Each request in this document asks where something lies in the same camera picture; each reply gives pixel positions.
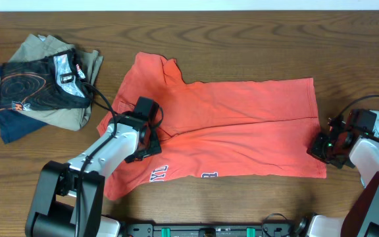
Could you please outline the red orange soccer t-shirt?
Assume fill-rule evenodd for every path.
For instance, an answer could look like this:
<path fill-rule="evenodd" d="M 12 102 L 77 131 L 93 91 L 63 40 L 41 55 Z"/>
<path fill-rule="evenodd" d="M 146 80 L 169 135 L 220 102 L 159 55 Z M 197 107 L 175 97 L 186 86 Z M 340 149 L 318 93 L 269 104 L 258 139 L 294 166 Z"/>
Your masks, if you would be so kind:
<path fill-rule="evenodd" d="M 187 84 L 175 59 L 140 52 L 113 109 L 130 111 L 141 96 L 163 108 L 162 151 L 120 164 L 106 181 L 108 199 L 186 176 L 326 177 L 324 163 L 307 153 L 320 130 L 312 78 Z"/>

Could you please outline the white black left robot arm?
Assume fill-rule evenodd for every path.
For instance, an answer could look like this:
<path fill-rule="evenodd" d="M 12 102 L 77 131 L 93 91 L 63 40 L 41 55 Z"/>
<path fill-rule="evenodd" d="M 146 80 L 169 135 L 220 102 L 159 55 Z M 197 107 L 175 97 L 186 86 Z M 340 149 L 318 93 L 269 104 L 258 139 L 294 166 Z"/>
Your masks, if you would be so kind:
<path fill-rule="evenodd" d="M 119 221 L 102 216 L 105 181 L 121 164 L 160 154 L 158 103 L 140 97 L 114 114 L 106 132 L 66 163 L 42 168 L 25 225 L 27 236 L 119 236 Z"/>

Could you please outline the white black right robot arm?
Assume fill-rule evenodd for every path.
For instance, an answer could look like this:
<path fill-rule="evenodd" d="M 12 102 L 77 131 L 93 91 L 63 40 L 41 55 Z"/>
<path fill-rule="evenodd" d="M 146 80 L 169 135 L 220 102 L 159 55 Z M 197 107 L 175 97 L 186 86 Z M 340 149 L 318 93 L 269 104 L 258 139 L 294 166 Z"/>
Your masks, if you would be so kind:
<path fill-rule="evenodd" d="M 377 115 L 366 109 L 351 110 L 330 120 L 329 134 L 318 133 L 308 154 L 337 168 L 356 168 L 364 190 L 343 218 L 314 215 L 307 236 L 379 236 L 379 138 L 374 135 Z"/>

